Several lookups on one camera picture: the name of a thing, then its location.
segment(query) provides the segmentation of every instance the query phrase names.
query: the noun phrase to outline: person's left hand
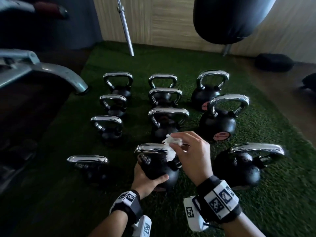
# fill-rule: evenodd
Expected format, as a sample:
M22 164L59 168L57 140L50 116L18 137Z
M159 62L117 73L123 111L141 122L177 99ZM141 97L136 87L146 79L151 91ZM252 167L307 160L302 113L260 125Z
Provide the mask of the person's left hand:
M147 197L157 185L164 183L168 179L169 176L167 174L162 175L157 179L148 179L140 165L136 163L134 169L134 181L131 189L137 191L140 195L140 199L143 199Z

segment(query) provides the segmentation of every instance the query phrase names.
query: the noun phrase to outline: person's right hand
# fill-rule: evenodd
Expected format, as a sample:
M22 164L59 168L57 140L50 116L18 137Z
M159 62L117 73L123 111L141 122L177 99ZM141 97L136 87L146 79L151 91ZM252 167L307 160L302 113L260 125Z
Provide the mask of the person's right hand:
M196 186L213 175L209 143L193 131L173 133L171 136L190 146L185 152L178 144L169 144L178 155L183 171Z

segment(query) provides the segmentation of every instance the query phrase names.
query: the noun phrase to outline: white cloth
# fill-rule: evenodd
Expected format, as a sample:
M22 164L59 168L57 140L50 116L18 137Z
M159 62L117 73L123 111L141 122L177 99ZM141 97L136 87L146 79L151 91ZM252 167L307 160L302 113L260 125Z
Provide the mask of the white cloth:
M169 146L169 143L175 143L178 144L179 146L182 146L182 139L180 138L173 138L170 135L167 135L167 138L163 140L165 144L165 148L168 151L167 153L167 161L171 161L176 157L176 152Z

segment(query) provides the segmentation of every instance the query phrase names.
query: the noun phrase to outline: artificial turf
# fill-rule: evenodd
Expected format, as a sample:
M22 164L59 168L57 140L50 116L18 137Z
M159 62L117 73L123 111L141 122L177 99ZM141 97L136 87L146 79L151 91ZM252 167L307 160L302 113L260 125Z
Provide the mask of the artificial turf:
M92 88L85 96L71 94L39 145L38 157L24 171L23 180L0 198L0 221L12 224L11 236L87 236L107 215L117 196L129 189L136 158L135 147L151 142L147 113L148 78L155 73L178 77L183 91L179 107L187 108L190 119L183 130L198 125L201 113L188 102L199 73L220 69L230 73L222 93L250 97L250 106L239 116L233 138L211 146L212 156L243 142L284 145L290 158L269 166L261 184L239 191L244 212L267 236L314 236L316 233L316 151L292 127L273 103L251 84L251 76L220 54L134 45L135 56L124 43L103 42L92 51L81 77ZM132 99L124 121L124 137L118 147L101 143L90 118L105 115L99 97L109 93L102 76L110 71L128 71L134 77ZM106 190L88 186L66 158L76 154L98 154L109 158L123 171ZM193 233L187 225L183 199L195 195L192 182L181 172L170 193L153 193L142 200L144 214L152 219L151 236L221 236L210 230Z

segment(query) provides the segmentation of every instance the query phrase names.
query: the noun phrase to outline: hand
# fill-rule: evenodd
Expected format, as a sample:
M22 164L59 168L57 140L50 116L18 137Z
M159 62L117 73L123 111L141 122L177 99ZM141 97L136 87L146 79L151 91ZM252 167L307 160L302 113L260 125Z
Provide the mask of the hand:
M140 165L136 163L134 169L134 181L131 189L137 191L140 195L140 199L143 199L147 197L157 185L164 183L168 179L169 175L167 174L162 175L157 179L148 179Z
M171 136L182 139L184 144L190 146L185 152L179 145L169 144L178 155L183 171L196 186L213 175L209 143L193 131L173 133Z

